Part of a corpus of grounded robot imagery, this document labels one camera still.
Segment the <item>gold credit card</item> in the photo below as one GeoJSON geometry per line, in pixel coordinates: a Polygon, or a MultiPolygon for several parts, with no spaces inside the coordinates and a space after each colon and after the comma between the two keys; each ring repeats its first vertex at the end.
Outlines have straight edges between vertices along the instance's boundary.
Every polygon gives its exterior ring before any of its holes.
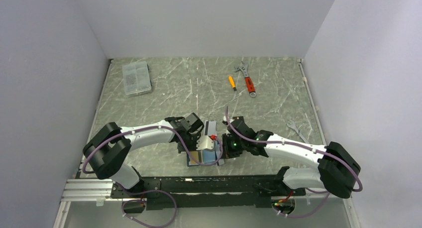
{"type": "Polygon", "coordinates": [[[202,161],[202,153],[200,151],[191,151],[191,156],[188,158],[188,164],[191,166],[198,165],[202,161]]]}

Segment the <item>blue leather card holder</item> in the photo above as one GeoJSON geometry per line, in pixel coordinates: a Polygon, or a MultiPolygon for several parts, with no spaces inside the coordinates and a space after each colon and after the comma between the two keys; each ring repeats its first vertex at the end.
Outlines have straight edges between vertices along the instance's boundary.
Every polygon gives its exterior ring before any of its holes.
{"type": "MultiPolygon", "coordinates": [[[[217,159],[219,158],[220,154],[221,154],[221,150],[220,150],[220,145],[216,142],[215,143],[215,151],[200,151],[202,153],[202,161],[201,163],[204,164],[212,164],[213,162],[216,162],[217,159]]],[[[188,158],[189,155],[187,155],[187,166],[188,167],[192,167],[191,165],[188,164],[188,158]]],[[[224,160],[221,158],[219,162],[217,162],[217,165],[223,165],[224,164],[224,160]]]]}

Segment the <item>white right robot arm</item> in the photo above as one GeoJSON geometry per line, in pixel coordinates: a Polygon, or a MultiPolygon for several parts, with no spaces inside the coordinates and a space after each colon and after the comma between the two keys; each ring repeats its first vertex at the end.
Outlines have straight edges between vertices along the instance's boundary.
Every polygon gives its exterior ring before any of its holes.
{"type": "Polygon", "coordinates": [[[361,167],[340,143],[306,144],[270,131],[254,131],[243,117],[224,118],[223,124],[227,126],[223,134],[225,158],[237,157],[247,151],[254,156],[288,158],[304,165],[304,168],[280,168],[274,179],[274,189],[281,196],[295,189],[319,188],[348,199],[353,192],[362,191],[358,178],[361,167]]]}

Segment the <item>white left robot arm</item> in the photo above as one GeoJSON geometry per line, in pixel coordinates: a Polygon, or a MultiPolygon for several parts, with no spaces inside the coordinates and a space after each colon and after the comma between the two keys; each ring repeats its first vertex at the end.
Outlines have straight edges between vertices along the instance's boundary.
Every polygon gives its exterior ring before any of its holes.
{"type": "Polygon", "coordinates": [[[83,172],[88,173],[90,165],[98,179],[112,179],[130,198],[137,198],[144,190],[144,181],[134,167],[125,164],[127,155],[142,147],[172,142],[177,143],[179,152],[194,151],[203,128],[195,113],[136,127],[109,122],[84,146],[83,172]]]}

